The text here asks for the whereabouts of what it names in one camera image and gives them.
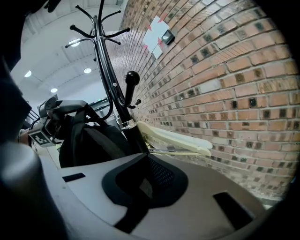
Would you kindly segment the black metal coat rack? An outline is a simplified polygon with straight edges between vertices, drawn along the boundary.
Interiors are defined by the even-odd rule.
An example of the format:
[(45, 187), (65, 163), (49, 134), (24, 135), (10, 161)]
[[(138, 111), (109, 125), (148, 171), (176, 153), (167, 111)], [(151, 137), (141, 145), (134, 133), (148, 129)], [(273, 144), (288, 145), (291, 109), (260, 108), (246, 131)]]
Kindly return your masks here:
[(105, 0), (100, 1), (100, 7), (98, 15), (91, 16), (88, 12), (82, 9), (79, 5), (75, 8), (84, 13), (92, 22), (92, 30), (90, 34), (85, 33), (81, 29), (77, 28), (75, 25), (71, 25), (70, 29), (78, 32), (83, 36), (83, 38), (76, 41), (91, 41), (93, 43), (95, 52), (95, 61), (100, 73), (100, 77), (105, 89), (107, 99), (110, 104), (111, 112), (113, 107), (116, 108), (119, 114), (119, 123), (122, 132), (124, 133), (129, 145), (131, 146), (134, 153), (148, 153), (149, 150), (143, 140), (142, 134), (137, 126), (137, 123), (130, 116), (129, 109), (136, 108), (136, 105), (131, 105), (135, 87), (140, 81), (139, 74), (135, 71), (129, 71), (125, 75), (125, 82), (127, 84), (126, 93), (123, 94), (117, 77), (115, 75), (114, 69), (112, 67), (109, 54), (106, 48), (106, 41), (114, 42), (120, 45), (120, 42), (114, 40), (113, 38), (121, 35), (125, 32), (129, 32), (130, 28), (125, 28), (113, 34), (106, 34), (103, 29), (103, 21), (109, 17), (120, 14), (121, 11), (114, 12), (105, 17), (102, 17), (103, 7)]

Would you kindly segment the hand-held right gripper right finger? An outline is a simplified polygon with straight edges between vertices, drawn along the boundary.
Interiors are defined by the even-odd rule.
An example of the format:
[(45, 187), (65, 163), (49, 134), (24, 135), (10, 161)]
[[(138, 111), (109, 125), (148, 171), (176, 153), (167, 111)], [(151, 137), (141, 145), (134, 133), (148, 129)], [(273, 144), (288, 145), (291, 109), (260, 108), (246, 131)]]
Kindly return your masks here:
[(160, 159), (181, 169), (188, 187), (173, 205), (150, 209), (132, 231), (146, 240), (216, 240), (235, 232), (234, 227), (214, 199), (227, 192), (252, 219), (265, 214), (261, 202), (250, 192), (220, 172), (167, 156)]

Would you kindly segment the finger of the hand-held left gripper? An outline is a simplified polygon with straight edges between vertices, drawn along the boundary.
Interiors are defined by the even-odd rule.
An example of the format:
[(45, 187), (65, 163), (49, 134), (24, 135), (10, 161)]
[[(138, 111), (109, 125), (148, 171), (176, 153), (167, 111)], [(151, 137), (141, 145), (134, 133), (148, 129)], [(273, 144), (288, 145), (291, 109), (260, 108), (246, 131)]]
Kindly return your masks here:
[(54, 122), (70, 122), (72, 117), (68, 112), (64, 112), (61, 109), (52, 109), (49, 111), (49, 118)]
[(88, 104), (83, 100), (58, 100), (56, 110), (61, 113), (73, 113), (85, 108)]

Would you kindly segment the person's dark upper body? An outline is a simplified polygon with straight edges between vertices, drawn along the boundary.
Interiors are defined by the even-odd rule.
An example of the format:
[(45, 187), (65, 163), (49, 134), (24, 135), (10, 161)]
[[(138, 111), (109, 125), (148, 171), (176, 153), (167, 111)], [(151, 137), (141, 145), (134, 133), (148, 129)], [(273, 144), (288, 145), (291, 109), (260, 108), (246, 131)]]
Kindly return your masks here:
[(35, 0), (0, 0), (0, 61), (12, 70), (21, 58), (21, 35), (25, 18)]

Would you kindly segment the white paper sheet with red tape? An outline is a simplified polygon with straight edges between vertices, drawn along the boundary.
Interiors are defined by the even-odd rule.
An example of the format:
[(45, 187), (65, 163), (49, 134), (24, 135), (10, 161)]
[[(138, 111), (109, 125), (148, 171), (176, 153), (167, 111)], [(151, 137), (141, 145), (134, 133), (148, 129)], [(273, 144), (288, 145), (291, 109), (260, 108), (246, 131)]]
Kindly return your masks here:
[(163, 35), (169, 30), (169, 26), (160, 17), (155, 16), (151, 24), (144, 35), (143, 43), (144, 48), (146, 48), (150, 53), (158, 59), (162, 51), (162, 39)]

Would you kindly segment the grey backpack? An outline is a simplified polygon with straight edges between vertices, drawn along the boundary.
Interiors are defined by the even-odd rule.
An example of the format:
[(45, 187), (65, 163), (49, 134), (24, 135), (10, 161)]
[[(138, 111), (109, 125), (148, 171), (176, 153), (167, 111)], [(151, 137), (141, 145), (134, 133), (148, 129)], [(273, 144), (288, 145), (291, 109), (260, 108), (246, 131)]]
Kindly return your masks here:
[(100, 125), (85, 123), (86, 110), (71, 118), (60, 147), (61, 168), (103, 163), (133, 154), (125, 136), (115, 127), (101, 121)]

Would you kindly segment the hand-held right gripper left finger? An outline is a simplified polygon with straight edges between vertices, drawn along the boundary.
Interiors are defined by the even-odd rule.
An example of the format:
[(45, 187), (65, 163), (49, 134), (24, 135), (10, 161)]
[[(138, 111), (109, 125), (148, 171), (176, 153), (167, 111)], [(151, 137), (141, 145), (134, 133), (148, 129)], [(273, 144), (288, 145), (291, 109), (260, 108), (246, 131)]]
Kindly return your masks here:
[(114, 227), (127, 209), (114, 204), (102, 189), (107, 172), (139, 156), (61, 169), (41, 156), (45, 181), (63, 218), (68, 240), (148, 240)]

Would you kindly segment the person's left forearm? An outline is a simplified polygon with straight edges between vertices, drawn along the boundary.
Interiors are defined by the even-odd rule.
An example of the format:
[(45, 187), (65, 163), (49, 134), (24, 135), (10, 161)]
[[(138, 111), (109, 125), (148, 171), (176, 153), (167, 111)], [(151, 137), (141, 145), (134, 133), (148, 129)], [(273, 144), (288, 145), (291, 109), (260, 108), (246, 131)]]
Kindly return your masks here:
[(28, 129), (21, 129), (19, 131), (18, 137), (17, 137), (17, 142), (22, 143), (25, 145), (29, 145), (29, 135), (28, 135)]

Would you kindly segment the black wall-mounted device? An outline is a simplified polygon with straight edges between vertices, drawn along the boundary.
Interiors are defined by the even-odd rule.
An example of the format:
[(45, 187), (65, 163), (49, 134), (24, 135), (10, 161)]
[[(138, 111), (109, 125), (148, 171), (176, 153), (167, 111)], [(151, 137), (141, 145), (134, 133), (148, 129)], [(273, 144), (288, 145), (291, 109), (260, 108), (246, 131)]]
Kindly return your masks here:
[(174, 41), (174, 39), (175, 39), (175, 36), (170, 30), (167, 30), (161, 38), (162, 42), (165, 45), (169, 45), (171, 42)]

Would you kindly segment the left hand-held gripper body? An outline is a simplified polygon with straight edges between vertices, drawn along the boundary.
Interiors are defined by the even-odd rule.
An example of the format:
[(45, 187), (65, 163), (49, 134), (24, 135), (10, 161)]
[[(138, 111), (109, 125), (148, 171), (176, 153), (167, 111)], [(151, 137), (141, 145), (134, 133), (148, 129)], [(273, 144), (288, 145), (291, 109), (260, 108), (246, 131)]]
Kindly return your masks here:
[(39, 117), (33, 121), (28, 131), (30, 146), (34, 142), (42, 148), (47, 148), (64, 142), (64, 138), (58, 138), (60, 120), (54, 120), (48, 114), (62, 102), (58, 97), (50, 97), (38, 106)]

